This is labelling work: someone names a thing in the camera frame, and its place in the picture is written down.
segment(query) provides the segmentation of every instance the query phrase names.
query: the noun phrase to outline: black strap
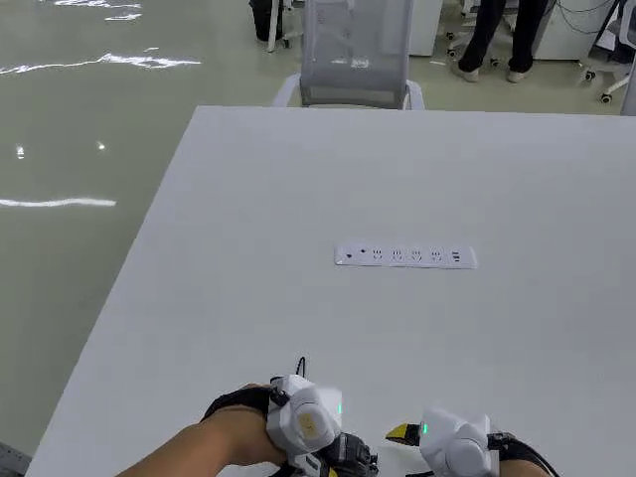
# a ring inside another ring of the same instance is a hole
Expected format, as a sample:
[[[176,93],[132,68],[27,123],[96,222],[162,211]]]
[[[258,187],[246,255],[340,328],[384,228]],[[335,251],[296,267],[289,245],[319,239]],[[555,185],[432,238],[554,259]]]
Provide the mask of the black strap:
[[[217,397],[215,401],[210,404],[210,407],[208,407],[208,410],[206,410],[201,420],[206,420],[217,410],[231,405],[246,405],[247,407],[256,409],[263,417],[267,418],[270,395],[271,388],[244,388],[229,393],[228,395],[222,395],[221,397]]]

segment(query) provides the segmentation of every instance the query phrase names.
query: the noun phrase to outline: white device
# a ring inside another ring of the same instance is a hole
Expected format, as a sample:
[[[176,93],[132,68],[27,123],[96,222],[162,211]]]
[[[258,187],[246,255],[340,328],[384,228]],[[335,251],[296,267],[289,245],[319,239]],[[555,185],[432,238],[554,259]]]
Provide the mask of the white device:
[[[469,422],[432,408],[420,429],[419,452],[436,477],[498,477],[499,459],[488,450],[492,429],[487,415]]]
[[[279,399],[270,400],[267,434],[287,453],[297,457],[330,445],[342,432],[342,393],[316,386],[301,376],[272,380]]]

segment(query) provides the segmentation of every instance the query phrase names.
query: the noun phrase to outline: white sneaker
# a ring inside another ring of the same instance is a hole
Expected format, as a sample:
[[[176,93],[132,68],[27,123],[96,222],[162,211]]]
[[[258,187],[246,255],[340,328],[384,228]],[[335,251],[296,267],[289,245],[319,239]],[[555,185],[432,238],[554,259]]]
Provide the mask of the white sneaker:
[[[508,71],[508,81],[517,83],[523,80],[527,75],[528,75],[528,72],[519,73],[519,72]]]
[[[453,62],[452,65],[450,66],[450,70],[465,81],[468,81],[468,82],[479,81],[479,69],[473,70],[472,72],[464,72],[463,70],[459,69],[459,64],[457,62]]]

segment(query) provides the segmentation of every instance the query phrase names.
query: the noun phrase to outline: yellow sticker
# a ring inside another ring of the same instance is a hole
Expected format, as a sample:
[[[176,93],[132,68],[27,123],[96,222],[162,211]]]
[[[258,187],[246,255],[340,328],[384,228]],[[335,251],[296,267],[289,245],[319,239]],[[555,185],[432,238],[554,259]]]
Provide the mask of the yellow sticker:
[[[314,419],[311,417],[310,413],[305,412],[304,414],[299,414],[298,423],[300,424],[300,428],[302,429],[302,433],[305,434],[305,437],[309,439],[318,437],[316,424],[314,424]]]

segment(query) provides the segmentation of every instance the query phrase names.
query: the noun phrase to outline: person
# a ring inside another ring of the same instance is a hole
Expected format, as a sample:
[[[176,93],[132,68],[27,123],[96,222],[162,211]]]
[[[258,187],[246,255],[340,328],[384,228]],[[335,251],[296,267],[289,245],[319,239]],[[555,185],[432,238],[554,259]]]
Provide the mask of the person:
[[[548,1],[519,0],[517,26],[513,35],[513,56],[508,63],[509,82],[521,81],[533,65],[533,43],[546,13]],[[479,80],[479,68],[484,62],[488,46],[495,36],[505,8],[506,0],[482,0],[477,12],[473,38],[461,60],[451,67],[456,75],[469,82]]]
[[[264,417],[251,407],[233,405],[186,427],[117,477],[216,477],[229,465],[282,465],[285,460],[267,435]],[[521,460],[502,462],[500,475],[547,477],[539,466]]]

